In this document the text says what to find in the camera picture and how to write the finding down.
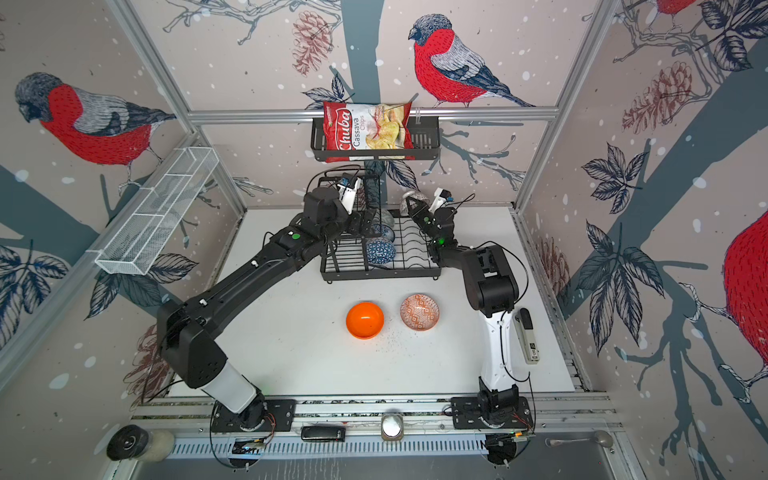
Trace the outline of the grey green patterned bowl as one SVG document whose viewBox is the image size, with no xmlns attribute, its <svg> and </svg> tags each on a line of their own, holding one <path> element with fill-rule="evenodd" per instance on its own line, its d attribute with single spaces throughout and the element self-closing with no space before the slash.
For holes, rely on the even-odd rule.
<svg viewBox="0 0 768 480">
<path fill-rule="evenodd" d="M 387 209 L 375 209 L 373 217 L 374 225 L 386 225 L 392 230 L 396 228 L 396 221 L 394 216 Z"/>
</svg>

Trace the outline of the dark blue patterned bowl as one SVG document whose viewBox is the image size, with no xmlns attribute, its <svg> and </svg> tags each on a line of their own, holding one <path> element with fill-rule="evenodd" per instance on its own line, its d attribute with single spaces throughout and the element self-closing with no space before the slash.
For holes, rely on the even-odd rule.
<svg viewBox="0 0 768 480">
<path fill-rule="evenodd" d="M 377 267 L 390 267 L 396 258 L 396 248 L 393 242 L 383 238 L 366 240 L 365 256 L 369 264 Z"/>
</svg>

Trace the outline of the black wire dish rack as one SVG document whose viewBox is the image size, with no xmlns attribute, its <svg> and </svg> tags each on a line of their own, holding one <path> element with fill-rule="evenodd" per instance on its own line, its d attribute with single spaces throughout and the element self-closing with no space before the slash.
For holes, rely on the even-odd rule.
<svg viewBox="0 0 768 480">
<path fill-rule="evenodd" d="M 416 224 L 385 204 L 379 176 L 351 166 L 328 169 L 311 187 L 355 193 L 348 230 L 330 243 L 321 259 L 327 283 L 395 278 L 437 280 L 441 268 L 427 253 L 426 237 Z"/>
</svg>

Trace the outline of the orange plastic bowl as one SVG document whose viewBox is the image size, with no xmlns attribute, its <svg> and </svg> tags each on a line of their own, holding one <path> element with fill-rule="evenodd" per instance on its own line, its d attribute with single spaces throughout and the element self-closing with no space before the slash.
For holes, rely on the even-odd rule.
<svg viewBox="0 0 768 480">
<path fill-rule="evenodd" d="M 353 306 L 346 316 L 346 328 L 355 338 L 369 340 L 383 329 L 385 316 L 382 309 L 372 302 L 361 302 Z"/>
</svg>

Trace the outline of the white brown patterned bowl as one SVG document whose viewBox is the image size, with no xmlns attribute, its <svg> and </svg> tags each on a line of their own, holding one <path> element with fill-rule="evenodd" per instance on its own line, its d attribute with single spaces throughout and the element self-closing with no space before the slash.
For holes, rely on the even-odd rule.
<svg viewBox="0 0 768 480">
<path fill-rule="evenodd" d="M 403 217 L 409 216 L 409 206 L 411 204 L 420 205 L 426 203 L 429 198 L 421 191 L 408 190 L 402 195 L 402 199 L 399 205 L 400 215 Z"/>
</svg>

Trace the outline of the blue white rimmed bowl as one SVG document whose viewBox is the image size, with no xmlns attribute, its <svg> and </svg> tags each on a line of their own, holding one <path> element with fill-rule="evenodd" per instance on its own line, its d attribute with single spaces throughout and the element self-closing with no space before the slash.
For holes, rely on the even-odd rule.
<svg viewBox="0 0 768 480">
<path fill-rule="evenodd" d="M 372 232 L 375 238 L 383 238 L 388 242 L 394 242 L 396 238 L 394 230 L 386 224 L 375 224 Z"/>
</svg>

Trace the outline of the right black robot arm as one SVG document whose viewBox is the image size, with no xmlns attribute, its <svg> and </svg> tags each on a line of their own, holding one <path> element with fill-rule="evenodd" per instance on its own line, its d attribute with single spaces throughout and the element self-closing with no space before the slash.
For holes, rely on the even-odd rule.
<svg viewBox="0 0 768 480">
<path fill-rule="evenodd" d="M 468 303 L 482 318 L 486 357 L 479 376 L 479 417 L 490 427 L 500 428 L 520 406 L 519 381 L 510 370 L 505 347 L 520 289 L 506 251 L 494 242 L 477 247 L 460 244 L 454 236 L 457 208 L 442 197 L 429 203 L 409 194 L 404 202 L 407 216 L 426 239 L 432 262 L 461 272 Z"/>
</svg>

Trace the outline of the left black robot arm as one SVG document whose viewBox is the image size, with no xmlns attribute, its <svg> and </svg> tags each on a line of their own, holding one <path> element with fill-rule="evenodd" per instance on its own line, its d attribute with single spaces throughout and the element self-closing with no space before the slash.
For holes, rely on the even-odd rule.
<svg viewBox="0 0 768 480">
<path fill-rule="evenodd" d="M 234 414 L 245 431 L 260 426 L 266 408 L 261 390 L 243 376 L 216 342 L 228 325 L 278 282 L 327 253 L 341 234 L 361 225 L 353 186 L 317 187 L 304 196 L 303 212 L 265 241 L 261 250 L 210 289 L 158 310 L 158 355 L 191 389 L 199 389 Z"/>
</svg>

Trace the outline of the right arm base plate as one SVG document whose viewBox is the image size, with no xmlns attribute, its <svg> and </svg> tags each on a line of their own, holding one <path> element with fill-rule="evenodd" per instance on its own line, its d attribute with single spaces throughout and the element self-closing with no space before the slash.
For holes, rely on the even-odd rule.
<svg viewBox="0 0 768 480">
<path fill-rule="evenodd" d="M 449 407 L 453 428 L 456 430 L 513 429 L 529 430 L 534 425 L 533 411 L 526 398 L 521 397 L 516 407 L 500 407 L 483 413 L 475 397 L 452 397 Z"/>
</svg>

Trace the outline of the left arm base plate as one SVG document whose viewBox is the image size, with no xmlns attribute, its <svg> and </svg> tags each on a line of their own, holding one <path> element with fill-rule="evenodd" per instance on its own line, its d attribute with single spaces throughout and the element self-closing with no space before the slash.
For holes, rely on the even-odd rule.
<svg viewBox="0 0 768 480">
<path fill-rule="evenodd" d="M 216 401 L 211 416 L 210 431 L 215 434 L 270 434 L 291 430 L 296 401 L 257 400 L 240 413 L 230 411 Z"/>
</svg>

